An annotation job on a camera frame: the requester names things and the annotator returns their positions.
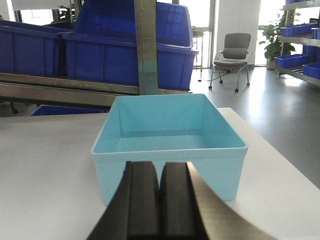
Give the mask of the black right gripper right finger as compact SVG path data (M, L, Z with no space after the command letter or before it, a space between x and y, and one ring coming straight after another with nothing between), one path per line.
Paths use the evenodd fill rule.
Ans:
M191 162L167 162L160 183L162 239L272 240L233 211Z

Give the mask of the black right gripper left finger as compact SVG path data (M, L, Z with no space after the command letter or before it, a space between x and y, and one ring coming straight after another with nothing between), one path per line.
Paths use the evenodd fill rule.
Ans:
M128 161L119 186L88 240L159 240L160 203L150 161Z

